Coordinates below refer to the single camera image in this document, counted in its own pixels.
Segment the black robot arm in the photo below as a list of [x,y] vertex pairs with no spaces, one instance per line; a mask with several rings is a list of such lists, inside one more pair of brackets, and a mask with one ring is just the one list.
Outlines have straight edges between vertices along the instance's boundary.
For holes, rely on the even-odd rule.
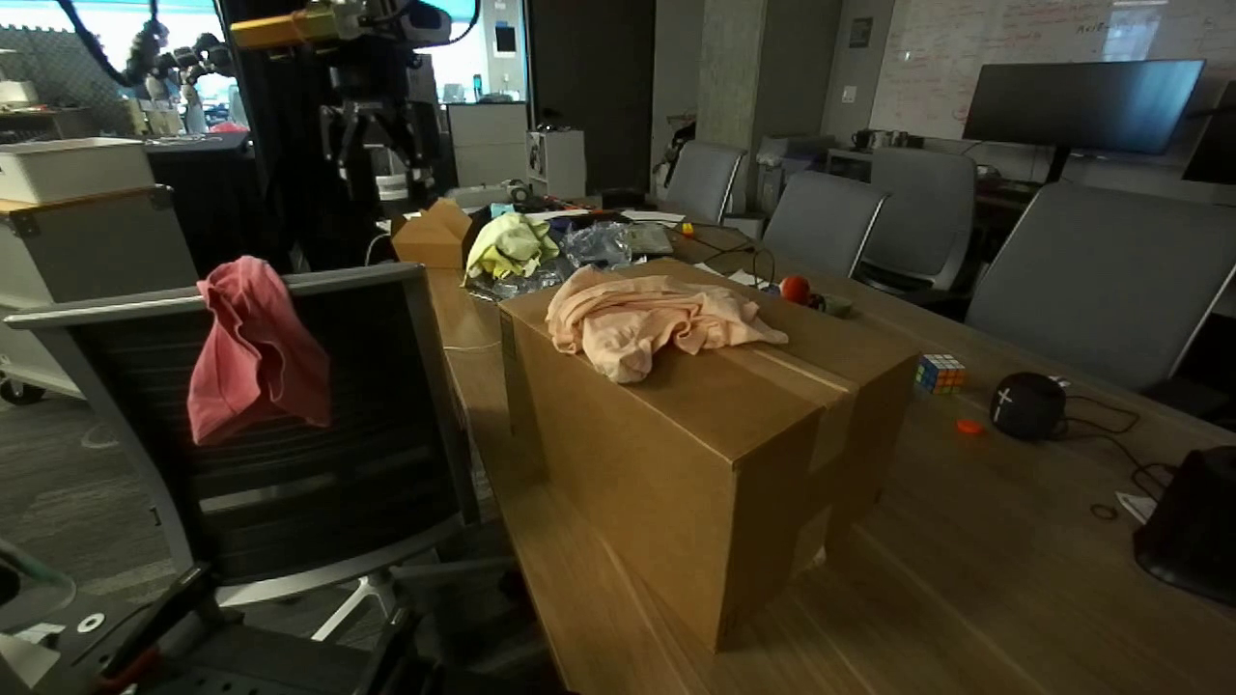
[[388,257],[368,129],[422,169],[432,138],[409,71],[462,38],[440,0],[208,0],[225,42],[191,59],[239,82],[275,225],[309,266]]

